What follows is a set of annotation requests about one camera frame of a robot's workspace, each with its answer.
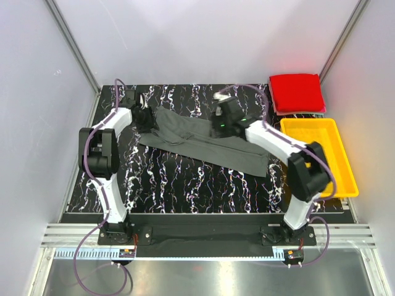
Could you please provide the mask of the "grey t-shirt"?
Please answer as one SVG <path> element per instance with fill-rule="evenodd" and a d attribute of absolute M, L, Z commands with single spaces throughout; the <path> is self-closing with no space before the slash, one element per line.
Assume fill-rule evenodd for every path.
<path fill-rule="evenodd" d="M 269 153 L 238 137 L 212 138 L 210 121 L 184 117 L 160 106 L 155 112 L 158 129 L 142 133 L 139 143 L 229 168 L 265 177 Z"/>

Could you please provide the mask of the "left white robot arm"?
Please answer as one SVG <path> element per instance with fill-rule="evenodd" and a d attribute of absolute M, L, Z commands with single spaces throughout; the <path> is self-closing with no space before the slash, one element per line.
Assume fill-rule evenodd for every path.
<path fill-rule="evenodd" d="M 78 166 L 92 180 L 101 201 L 104 219 L 100 228 L 111 233 L 119 244 L 127 244 L 133 238 L 117 181 L 120 168 L 117 139 L 131 125 L 136 126 L 139 133 L 159 129 L 143 95 L 127 89 L 103 120 L 90 128 L 81 128 L 78 133 Z"/>

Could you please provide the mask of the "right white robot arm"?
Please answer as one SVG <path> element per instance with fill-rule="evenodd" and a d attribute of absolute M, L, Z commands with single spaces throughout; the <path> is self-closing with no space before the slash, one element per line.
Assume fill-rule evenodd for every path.
<path fill-rule="evenodd" d="M 335 178 L 329 168 L 323 147 L 317 142 L 306 144 L 291 138 L 255 116 L 246 115 L 236 98 L 214 94 L 215 110 L 211 115 L 212 131 L 218 138 L 237 137 L 255 144 L 287 167 L 291 191 L 288 209 L 271 241 L 295 244 L 310 221 L 314 203 Z"/>

